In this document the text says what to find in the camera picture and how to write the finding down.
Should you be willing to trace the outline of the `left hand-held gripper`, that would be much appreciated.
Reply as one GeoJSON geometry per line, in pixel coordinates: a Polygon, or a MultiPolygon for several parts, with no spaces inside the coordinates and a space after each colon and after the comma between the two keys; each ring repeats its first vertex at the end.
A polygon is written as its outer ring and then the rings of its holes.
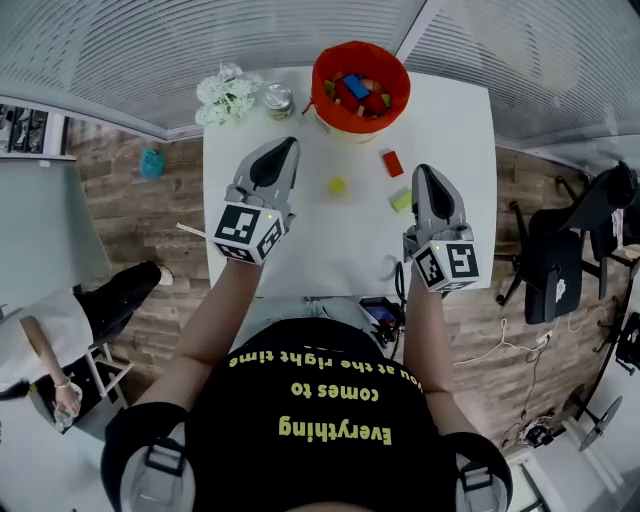
{"type": "Polygon", "coordinates": [[[295,218],[287,200],[299,159],[299,141],[282,137],[261,145],[241,160],[211,239],[223,257],[264,264],[295,218]]]}

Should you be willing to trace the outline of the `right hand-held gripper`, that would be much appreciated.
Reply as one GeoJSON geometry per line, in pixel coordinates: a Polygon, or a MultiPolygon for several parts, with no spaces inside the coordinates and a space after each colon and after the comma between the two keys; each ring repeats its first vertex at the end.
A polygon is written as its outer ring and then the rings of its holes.
{"type": "Polygon", "coordinates": [[[464,201],[457,188],[435,167],[419,164],[412,175],[416,227],[403,235],[405,258],[414,262],[429,292],[451,292],[480,278],[473,231],[466,224],[464,201]],[[434,223],[454,226],[425,237],[434,223]]]}

